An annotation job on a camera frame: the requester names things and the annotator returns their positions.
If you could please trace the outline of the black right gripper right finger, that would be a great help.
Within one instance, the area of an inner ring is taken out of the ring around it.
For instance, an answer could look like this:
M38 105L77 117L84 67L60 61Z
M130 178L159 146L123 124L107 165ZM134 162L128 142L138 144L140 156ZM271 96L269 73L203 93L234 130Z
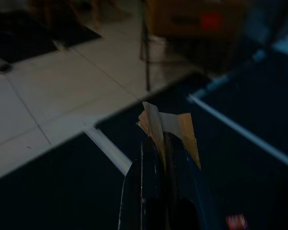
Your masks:
M165 133L168 215L173 230L221 230L204 175L174 134Z

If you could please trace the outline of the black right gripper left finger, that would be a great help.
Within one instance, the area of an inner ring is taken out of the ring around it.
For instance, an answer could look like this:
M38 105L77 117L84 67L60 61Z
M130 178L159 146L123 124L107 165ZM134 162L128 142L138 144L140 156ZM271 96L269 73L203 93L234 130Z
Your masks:
M119 230L166 229L165 178L161 154L147 137L123 181Z

